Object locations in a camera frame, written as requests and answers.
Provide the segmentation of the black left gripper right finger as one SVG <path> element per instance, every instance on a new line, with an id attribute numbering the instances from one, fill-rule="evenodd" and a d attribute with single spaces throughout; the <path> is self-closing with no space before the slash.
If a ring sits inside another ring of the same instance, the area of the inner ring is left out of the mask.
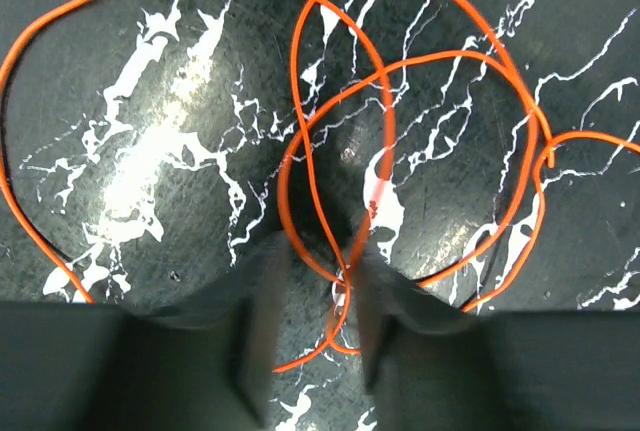
<path id="1" fill-rule="evenodd" d="M 480 321 L 427 293 L 371 245 L 351 275 L 378 429 L 499 429 L 500 385 Z"/>

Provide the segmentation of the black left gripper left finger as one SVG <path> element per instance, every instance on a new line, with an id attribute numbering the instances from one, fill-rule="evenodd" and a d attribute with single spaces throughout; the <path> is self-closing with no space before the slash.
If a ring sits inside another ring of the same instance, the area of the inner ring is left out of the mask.
<path id="1" fill-rule="evenodd" d="M 139 430 L 261 430 L 268 421 L 290 246 L 281 233 L 144 321 Z"/>

